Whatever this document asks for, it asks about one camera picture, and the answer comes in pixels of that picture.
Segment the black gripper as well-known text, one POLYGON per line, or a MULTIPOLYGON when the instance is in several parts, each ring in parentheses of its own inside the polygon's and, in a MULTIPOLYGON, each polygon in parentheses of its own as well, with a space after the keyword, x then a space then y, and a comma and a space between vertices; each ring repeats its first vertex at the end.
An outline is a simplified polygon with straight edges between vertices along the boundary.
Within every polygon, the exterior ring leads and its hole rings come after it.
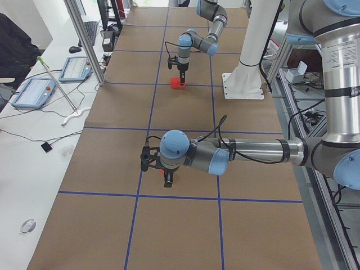
POLYGON ((177 171, 177 167, 175 168, 161 168, 164 170, 164 187, 171 188, 172 187, 172 173, 177 171))
POLYGON ((178 70, 179 70, 180 84, 185 84, 186 71, 188 70, 188 63, 181 63, 178 61, 178 70))

